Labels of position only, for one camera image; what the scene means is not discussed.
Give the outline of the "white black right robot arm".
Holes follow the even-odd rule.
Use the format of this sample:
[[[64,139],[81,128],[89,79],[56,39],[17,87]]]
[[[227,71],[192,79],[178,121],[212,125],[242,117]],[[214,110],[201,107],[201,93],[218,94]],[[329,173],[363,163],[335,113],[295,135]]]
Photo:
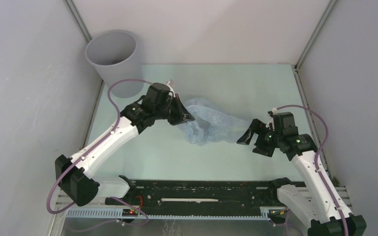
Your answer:
[[[249,145],[254,134],[254,153],[272,157],[275,149],[284,153],[300,173],[311,199],[306,199],[289,179],[271,181],[267,201],[287,206],[307,227],[310,236],[361,236],[367,228],[363,216],[354,215],[346,205],[323,168],[317,147],[309,134],[300,134],[290,112],[269,113],[264,123],[253,119],[246,132],[237,140]]]

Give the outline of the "aluminium frame rail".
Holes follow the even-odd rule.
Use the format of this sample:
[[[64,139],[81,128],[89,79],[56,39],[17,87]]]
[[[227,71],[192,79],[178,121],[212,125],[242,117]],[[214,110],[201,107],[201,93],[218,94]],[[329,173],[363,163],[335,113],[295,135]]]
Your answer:
[[[90,34],[85,21],[83,20],[83,17],[80,14],[80,11],[76,5],[76,3],[73,0],[64,0],[63,1],[67,10],[69,11],[70,15],[72,16],[73,21],[75,22],[80,34],[82,35],[84,41],[85,41],[85,47],[88,45],[88,43],[93,39],[92,35]],[[81,144],[81,148],[84,148],[89,140],[91,129],[93,125],[93,121],[95,118],[95,113],[97,111],[97,107],[99,105],[99,101],[101,98],[101,93],[104,88],[104,81],[100,78],[100,76],[96,73],[96,70],[91,66],[91,69],[94,72],[94,78],[96,78],[96,92],[93,94],[93,102],[91,106],[91,113],[89,116],[89,119],[86,123],[86,129],[84,134],[84,139]]]
[[[302,105],[304,107],[308,108],[308,109],[311,108],[310,103],[309,103],[310,100],[308,98],[305,82],[301,78],[301,69],[302,69],[310,51],[312,50],[314,44],[316,43],[319,35],[323,31],[324,26],[328,22],[333,11],[335,10],[335,7],[338,5],[339,2],[340,2],[340,0],[330,0],[328,2],[325,10],[323,11],[323,14],[321,15],[319,21],[317,22],[316,27],[314,28],[310,38],[308,39],[299,59],[297,60],[297,62],[294,65],[291,66],[293,74],[294,74],[294,78],[295,78],[295,81],[296,81],[296,84],[297,84],[297,87],[298,87],[298,90],[299,90]],[[307,118],[309,127],[311,129],[312,137],[314,138],[314,140],[316,141],[316,143],[318,145],[321,145],[323,143],[323,139],[321,139],[321,136],[318,133],[317,124],[315,122],[315,121],[318,121],[318,118],[315,117],[312,113],[308,112],[307,110],[305,110],[304,113],[306,114],[306,118]]]

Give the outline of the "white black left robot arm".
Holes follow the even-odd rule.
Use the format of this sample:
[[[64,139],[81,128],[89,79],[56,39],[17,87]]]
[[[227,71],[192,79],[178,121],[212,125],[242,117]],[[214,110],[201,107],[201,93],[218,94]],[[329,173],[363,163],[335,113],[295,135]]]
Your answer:
[[[79,207],[94,198],[115,197],[124,205],[135,201],[136,192],[125,176],[97,178],[102,164],[121,146],[151,127],[157,120],[176,126],[195,118],[169,84],[152,83],[145,95],[117,111],[114,123],[82,150],[55,160],[56,184]]]

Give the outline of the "aluminium frame rail right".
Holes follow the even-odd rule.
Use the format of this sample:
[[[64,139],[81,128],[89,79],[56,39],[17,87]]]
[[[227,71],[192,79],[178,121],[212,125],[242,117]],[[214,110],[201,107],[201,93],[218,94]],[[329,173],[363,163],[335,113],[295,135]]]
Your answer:
[[[325,10],[323,11],[323,14],[321,15],[319,21],[317,22],[316,27],[314,28],[310,38],[308,39],[299,59],[297,60],[297,62],[294,65],[291,66],[293,74],[294,74],[294,78],[295,78],[295,81],[296,81],[296,84],[297,84],[297,87],[298,87],[298,90],[299,90],[302,105],[304,107],[308,108],[308,109],[311,108],[310,103],[309,103],[310,100],[308,98],[305,82],[301,78],[301,69],[302,69],[310,51],[312,50],[314,44],[316,43],[319,35],[323,31],[324,26],[328,22],[333,11],[335,10],[335,7],[338,5],[339,2],[340,2],[340,0],[330,0],[328,2]],[[323,139],[321,139],[321,136],[318,133],[317,124],[315,122],[315,121],[318,121],[318,118],[315,117],[312,113],[308,112],[307,110],[305,110],[304,113],[306,114],[306,118],[307,118],[309,127],[311,129],[312,137],[314,138],[314,140],[316,141],[316,143],[318,145],[321,145],[323,143]]]

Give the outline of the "blue translucent trash bag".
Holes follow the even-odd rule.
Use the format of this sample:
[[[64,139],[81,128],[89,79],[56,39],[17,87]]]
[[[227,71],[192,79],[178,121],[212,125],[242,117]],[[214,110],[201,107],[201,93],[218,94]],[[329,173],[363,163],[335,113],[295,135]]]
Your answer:
[[[178,125],[185,140],[204,146],[209,143],[234,144],[249,128],[251,121],[232,116],[206,98],[192,98],[184,102],[195,120]]]

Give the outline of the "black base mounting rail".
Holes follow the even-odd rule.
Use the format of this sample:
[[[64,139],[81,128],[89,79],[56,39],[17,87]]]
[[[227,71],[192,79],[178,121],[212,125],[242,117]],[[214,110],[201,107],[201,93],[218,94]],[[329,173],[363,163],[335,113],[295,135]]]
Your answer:
[[[263,207],[283,206],[277,199],[277,187],[285,184],[304,186],[286,177],[270,181],[134,180],[122,200],[143,211],[258,212]]]

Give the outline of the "grey plastic trash bin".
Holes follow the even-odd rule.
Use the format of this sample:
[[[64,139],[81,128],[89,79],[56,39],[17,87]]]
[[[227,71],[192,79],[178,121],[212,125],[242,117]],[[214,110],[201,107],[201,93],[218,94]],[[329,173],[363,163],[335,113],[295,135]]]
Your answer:
[[[119,98],[136,96],[143,88],[142,59],[136,36],[124,30],[112,30],[93,38],[85,48],[85,57],[101,79],[113,86],[111,94]]]

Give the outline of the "small electronics board with leds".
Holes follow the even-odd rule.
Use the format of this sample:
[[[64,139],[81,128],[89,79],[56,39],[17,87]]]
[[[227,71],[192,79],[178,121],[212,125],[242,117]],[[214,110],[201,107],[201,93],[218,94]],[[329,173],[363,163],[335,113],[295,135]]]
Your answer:
[[[139,212],[134,209],[126,209],[122,210],[122,217],[136,217],[139,215]]]

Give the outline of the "aluminium frame rail left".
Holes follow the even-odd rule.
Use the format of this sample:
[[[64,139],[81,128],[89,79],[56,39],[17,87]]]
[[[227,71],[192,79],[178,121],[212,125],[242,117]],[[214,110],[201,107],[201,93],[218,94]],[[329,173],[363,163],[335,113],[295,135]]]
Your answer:
[[[83,20],[83,17],[80,14],[80,11],[76,5],[76,3],[73,0],[64,0],[63,1],[67,10],[69,11],[70,15],[72,16],[73,21],[75,22],[80,34],[82,35],[84,41],[85,41],[85,47],[88,45],[88,43],[93,39],[92,35],[90,34],[85,21]],[[94,72],[94,78],[96,78],[96,92],[93,94],[93,102],[91,106],[91,113],[89,116],[89,119],[86,123],[86,129],[84,134],[84,139],[81,144],[81,148],[84,148],[89,140],[91,129],[93,125],[93,121],[95,118],[95,113],[97,111],[97,107],[99,105],[99,101],[101,98],[101,93],[104,88],[104,81],[100,78],[100,76],[96,73],[96,70],[91,66],[91,69]]]

